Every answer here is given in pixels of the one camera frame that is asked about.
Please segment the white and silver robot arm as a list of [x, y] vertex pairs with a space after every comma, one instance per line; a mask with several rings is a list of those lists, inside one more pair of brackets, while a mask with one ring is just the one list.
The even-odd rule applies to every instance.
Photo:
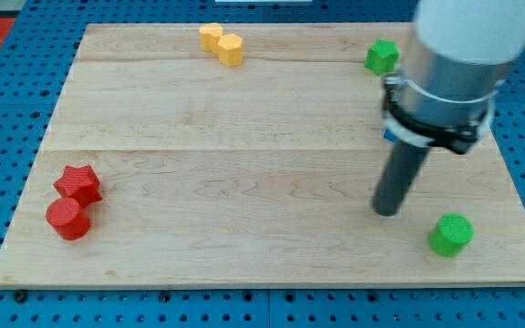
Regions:
[[468, 152], [524, 48], [525, 0], [420, 0], [401, 62], [383, 79], [394, 149]]

